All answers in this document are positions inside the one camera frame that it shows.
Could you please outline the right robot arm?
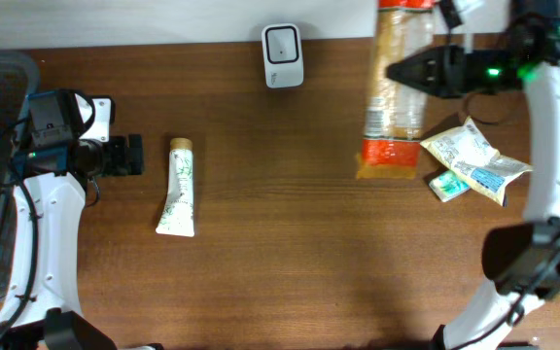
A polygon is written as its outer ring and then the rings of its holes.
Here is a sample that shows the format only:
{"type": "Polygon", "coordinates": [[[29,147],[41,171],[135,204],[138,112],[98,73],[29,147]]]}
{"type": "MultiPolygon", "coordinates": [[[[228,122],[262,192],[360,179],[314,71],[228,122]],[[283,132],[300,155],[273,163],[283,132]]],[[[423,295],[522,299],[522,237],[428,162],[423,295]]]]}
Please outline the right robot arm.
{"type": "Polygon", "coordinates": [[[510,89],[526,96],[533,172],[524,220],[488,233],[484,282],[429,342],[432,349],[502,349],[527,315],[560,294],[560,5],[514,1],[495,49],[439,46],[389,65],[386,75],[440,98],[510,89]]]}

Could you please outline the white bamboo print shampoo tube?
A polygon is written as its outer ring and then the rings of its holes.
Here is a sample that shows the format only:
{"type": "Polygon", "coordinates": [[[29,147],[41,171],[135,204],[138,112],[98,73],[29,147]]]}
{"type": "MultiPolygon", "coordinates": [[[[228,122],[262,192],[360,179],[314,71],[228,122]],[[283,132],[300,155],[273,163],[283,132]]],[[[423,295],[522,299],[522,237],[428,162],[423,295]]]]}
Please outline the white bamboo print shampoo tube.
{"type": "Polygon", "coordinates": [[[169,146],[167,194],[156,233],[194,237],[193,142],[173,138],[169,146]]]}

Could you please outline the small teal tissue pack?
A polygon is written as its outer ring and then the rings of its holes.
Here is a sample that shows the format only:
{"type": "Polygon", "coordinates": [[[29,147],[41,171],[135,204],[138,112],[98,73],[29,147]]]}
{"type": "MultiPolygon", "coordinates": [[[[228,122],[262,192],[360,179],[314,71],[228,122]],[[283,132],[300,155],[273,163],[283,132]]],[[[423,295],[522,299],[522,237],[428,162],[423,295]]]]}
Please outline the small teal tissue pack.
{"type": "Polygon", "coordinates": [[[471,189],[451,170],[446,170],[436,176],[430,181],[429,187],[441,202],[448,202],[471,189]]]}

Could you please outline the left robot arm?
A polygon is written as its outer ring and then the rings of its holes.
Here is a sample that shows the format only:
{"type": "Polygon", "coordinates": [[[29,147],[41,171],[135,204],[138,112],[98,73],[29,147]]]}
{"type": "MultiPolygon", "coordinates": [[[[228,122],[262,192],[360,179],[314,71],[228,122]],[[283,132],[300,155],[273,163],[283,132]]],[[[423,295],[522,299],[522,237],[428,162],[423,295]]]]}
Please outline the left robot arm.
{"type": "Polygon", "coordinates": [[[78,294],[78,234],[97,178],[139,175],[140,136],[113,137],[116,105],[108,95],[56,89],[27,95],[25,117],[8,137],[6,178],[15,240],[9,286],[0,310],[0,349],[113,349],[85,319],[78,294]]]}

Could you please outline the orange spaghetti pasta package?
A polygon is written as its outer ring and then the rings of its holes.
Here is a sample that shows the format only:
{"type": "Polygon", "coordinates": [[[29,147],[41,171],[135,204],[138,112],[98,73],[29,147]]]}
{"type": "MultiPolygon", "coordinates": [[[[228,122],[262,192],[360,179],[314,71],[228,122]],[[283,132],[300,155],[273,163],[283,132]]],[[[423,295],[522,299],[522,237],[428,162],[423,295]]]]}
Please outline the orange spaghetti pasta package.
{"type": "Polygon", "coordinates": [[[433,42],[433,0],[379,0],[369,72],[359,179],[415,177],[427,94],[386,77],[389,65],[433,42]]]}

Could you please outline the yellow white snack bag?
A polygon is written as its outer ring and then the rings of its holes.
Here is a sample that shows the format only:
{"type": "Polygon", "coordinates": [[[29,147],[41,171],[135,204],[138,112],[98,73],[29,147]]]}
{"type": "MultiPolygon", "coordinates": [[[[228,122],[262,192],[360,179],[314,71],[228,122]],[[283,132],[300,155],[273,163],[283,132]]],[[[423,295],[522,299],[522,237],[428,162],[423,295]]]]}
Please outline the yellow white snack bag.
{"type": "Polygon", "coordinates": [[[471,117],[420,145],[471,189],[501,206],[505,205],[508,184],[533,171],[531,165],[503,156],[492,147],[471,117]]]}

